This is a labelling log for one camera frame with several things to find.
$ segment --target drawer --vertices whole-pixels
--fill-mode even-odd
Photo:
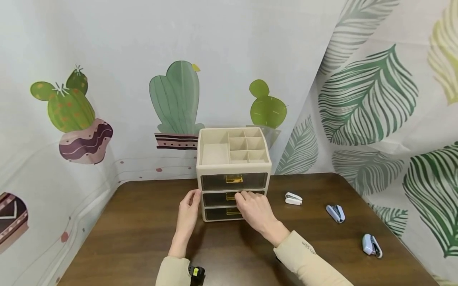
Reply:
[[[242,214],[237,208],[205,209],[207,221],[241,219]]]
[[[267,173],[246,173],[201,176],[202,191],[263,189]]]
[[[204,193],[203,204],[204,206],[222,206],[222,205],[236,205],[235,194],[237,192],[227,193]],[[255,194],[264,194],[264,191],[254,191]]]

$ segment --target yellow drawer handle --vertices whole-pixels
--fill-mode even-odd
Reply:
[[[226,193],[226,200],[235,200],[235,193]]]
[[[226,183],[243,183],[242,175],[226,175]]]
[[[227,216],[232,216],[232,215],[239,215],[240,211],[237,208],[228,208],[226,209],[226,215]]]

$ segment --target top tray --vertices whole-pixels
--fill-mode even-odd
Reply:
[[[202,129],[197,153],[198,165],[270,163],[259,127]]]

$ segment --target beige sleeve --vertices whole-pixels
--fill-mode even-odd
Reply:
[[[156,286],[189,286],[191,275],[189,274],[189,259],[167,256],[162,260],[159,268]]]
[[[352,286],[345,277],[318,256],[313,247],[293,231],[273,249],[277,258],[306,286]]]

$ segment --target white stapler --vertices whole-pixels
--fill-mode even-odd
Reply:
[[[382,249],[378,245],[377,240],[373,235],[368,233],[363,236],[363,251],[367,255],[375,255],[377,258],[382,258],[383,256]]]
[[[326,211],[327,213],[337,222],[337,223],[342,223],[345,220],[345,214],[344,210],[342,209],[341,206],[335,205],[335,206],[326,206]]]
[[[285,195],[285,203],[289,205],[301,205],[302,204],[302,198],[299,197],[296,194],[287,192]]]

